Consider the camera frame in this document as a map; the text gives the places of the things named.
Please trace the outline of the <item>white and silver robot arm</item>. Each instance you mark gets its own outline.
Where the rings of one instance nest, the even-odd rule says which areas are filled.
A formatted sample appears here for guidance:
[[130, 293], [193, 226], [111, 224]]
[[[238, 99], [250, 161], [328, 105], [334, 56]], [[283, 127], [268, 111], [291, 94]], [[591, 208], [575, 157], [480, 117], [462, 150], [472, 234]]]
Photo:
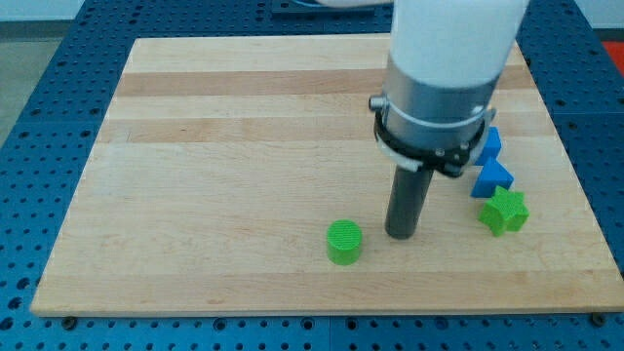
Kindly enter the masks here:
[[399, 167], [458, 177], [475, 162], [489, 101], [527, 0], [393, 0], [382, 92], [370, 98], [379, 148]]

